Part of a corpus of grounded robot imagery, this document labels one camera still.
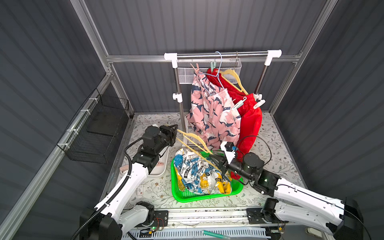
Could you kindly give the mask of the pink navy patterned shorts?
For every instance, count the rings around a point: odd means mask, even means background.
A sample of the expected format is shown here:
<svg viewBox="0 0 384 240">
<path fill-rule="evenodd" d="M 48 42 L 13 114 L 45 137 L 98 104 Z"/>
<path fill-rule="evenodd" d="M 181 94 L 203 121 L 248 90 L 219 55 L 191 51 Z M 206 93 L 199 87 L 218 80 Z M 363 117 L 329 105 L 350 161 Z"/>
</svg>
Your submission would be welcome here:
<svg viewBox="0 0 384 240">
<path fill-rule="evenodd" d="M 193 70 L 187 120 L 194 133 L 214 150 L 218 150 L 223 141 L 236 144 L 240 138 L 241 115 L 234 109 L 228 90 L 212 83 L 198 65 Z"/>
</svg>

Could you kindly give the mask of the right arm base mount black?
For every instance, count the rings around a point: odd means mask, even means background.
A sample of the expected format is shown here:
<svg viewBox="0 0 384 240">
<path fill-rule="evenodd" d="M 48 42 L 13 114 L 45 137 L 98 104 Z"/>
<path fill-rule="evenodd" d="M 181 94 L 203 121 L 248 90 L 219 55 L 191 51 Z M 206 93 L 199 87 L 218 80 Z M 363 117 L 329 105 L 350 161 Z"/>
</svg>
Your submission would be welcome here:
<svg viewBox="0 0 384 240">
<path fill-rule="evenodd" d="M 246 215 L 249 224 L 277 224 L 280 220 L 275 216 L 275 211 L 264 208 L 247 208 Z"/>
</svg>

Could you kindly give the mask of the light blue wire hanger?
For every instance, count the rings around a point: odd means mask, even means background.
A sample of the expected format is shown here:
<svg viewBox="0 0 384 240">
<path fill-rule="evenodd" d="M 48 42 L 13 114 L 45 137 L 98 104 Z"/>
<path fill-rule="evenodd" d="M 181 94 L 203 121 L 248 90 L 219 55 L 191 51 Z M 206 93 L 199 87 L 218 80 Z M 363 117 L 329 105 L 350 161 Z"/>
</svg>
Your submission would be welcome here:
<svg viewBox="0 0 384 240">
<path fill-rule="evenodd" d="M 210 74 L 209 74 L 209 73 L 205 73 L 205 75 L 206 75 L 206 76 L 211 76 L 211 77 L 213 77 L 213 78 L 216 78 L 217 81 L 219 82 L 221 88 L 222 88 L 222 89 L 225 89 L 225 87 L 224 87 L 222 81 L 220 80 L 220 70 L 221 70 L 221 66 L 222 66 L 222 62 L 223 62 L 223 57 L 222 57 L 221 52 L 219 52 L 219 51 L 215 51 L 215 54 L 218 54 L 218 55 L 220 56 L 220 64 L 219 64 L 219 68 L 218 68 L 218 70 L 217 70 L 217 73 L 216 73 L 216 75 L 212 75 L 212 73 L 213 73 L 214 71 L 213 71 L 213 69 L 211 69 L 211 73 L 210 73 Z"/>
</svg>

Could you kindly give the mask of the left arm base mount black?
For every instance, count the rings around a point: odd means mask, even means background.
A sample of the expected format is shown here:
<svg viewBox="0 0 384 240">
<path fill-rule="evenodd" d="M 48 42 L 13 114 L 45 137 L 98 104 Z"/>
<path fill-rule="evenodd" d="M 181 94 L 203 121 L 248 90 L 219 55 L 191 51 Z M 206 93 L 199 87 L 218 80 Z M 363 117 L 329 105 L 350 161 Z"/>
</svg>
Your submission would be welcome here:
<svg viewBox="0 0 384 240">
<path fill-rule="evenodd" d="M 136 225 L 136 228 L 164 228 L 168 226 L 168 220 L 169 211 L 154 211 L 144 223 Z"/>
</svg>

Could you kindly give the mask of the blue yellow white printed shorts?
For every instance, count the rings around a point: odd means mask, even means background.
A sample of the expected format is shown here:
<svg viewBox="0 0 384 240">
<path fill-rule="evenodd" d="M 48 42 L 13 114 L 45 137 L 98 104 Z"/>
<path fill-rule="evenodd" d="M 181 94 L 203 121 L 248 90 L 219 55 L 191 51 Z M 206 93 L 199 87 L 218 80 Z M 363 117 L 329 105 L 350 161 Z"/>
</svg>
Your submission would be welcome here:
<svg viewBox="0 0 384 240">
<path fill-rule="evenodd" d="M 231 180 L 192 152 L 182 155 L 180 149 L 174 158 L 177 186 L 182 192 L 196 195 L 229 195 Z"/>
</svg>

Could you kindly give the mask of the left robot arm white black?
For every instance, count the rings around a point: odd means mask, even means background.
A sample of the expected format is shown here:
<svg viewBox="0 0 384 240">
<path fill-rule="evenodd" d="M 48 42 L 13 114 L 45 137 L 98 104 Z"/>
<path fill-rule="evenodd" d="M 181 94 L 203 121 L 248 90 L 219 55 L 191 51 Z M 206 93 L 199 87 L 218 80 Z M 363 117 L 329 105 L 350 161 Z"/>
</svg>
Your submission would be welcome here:
<svg viewBox="0 0 384 240">
<path fill-rule="evenodd" d="M 149 226 L 154 221 L 152 204 L 140 201 L 133 208 L 124 208 L 141 183 L 154 170 L 168 147 L 177 138 L 178 125 L 149 126 L 139 142 L 136 154 L 126 154 L 128 168 L 111 192 L 92 209 L 80 216 L 80 226 L 72 240 L 120 240 L 137 225 Z"/>
</svg>

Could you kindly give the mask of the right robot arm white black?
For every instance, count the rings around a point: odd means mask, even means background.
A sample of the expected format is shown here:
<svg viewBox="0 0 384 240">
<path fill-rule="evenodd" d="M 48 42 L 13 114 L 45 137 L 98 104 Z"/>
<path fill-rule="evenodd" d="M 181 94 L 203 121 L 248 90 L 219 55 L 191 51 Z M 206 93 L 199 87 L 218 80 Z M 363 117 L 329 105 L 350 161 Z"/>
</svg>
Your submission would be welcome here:
<svg viewBox="0 0 384 240">
<path fill-rule="evenodd" d="M 365 226 L 358 203 L 327 197 L 295 185 L 264 169 L 264 161 L 248 153 L 243 161 L 227 155 L 210 155 L 222 172 L 233 172 L 253 182 L 252 188 L 268 196 L 261 214 L 267 222 L 293 222 L 336 240 L 362 240 Z"/>
</svg>

